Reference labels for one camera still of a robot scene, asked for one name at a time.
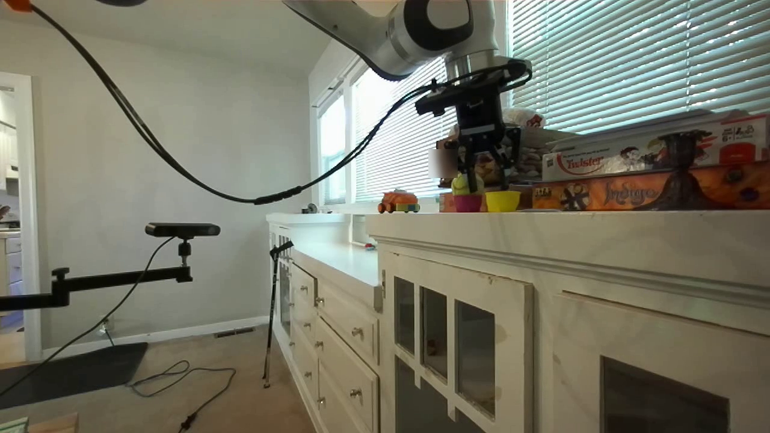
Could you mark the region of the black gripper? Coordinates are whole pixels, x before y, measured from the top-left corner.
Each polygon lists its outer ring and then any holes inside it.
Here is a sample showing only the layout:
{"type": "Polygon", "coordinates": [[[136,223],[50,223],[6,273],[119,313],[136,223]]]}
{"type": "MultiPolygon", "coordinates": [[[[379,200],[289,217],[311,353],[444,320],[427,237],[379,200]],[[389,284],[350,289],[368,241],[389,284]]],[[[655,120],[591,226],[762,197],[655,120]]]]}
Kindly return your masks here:
{"type": "MultiPolygon", "coordinates": [[[[506,190],[506,160],[492,150],[506,132],[501,116],[501,92],[495,86],[463,86],[459,92],[454,110],[461,153],[468,155],[479,150],[491,150],[486,163],[486,184],[491,190],[506,190]]],[[[454,160],[454,172],[467,175],[461,155],[457,155],[454,160]]]]}

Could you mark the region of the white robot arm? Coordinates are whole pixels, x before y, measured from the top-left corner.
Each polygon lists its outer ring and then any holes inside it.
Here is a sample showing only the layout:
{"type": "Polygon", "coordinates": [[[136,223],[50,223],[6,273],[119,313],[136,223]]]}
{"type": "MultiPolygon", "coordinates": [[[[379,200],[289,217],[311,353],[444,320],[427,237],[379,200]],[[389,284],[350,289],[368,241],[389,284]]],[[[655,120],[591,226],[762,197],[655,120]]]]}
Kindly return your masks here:
{"type": "Polygon", "coordinates": [[[424,86],[415,113],[457,113],[467,146],[459,171],[479,193],[477,150],[502,136],[501,92],[513,80],[510,59],[495,53],[491,0],[396,0],[370,15],[356,0],[281,0],[300,18],[354,49],[374,75],[407,80],[442,58],[448,80],[424,86]]]}

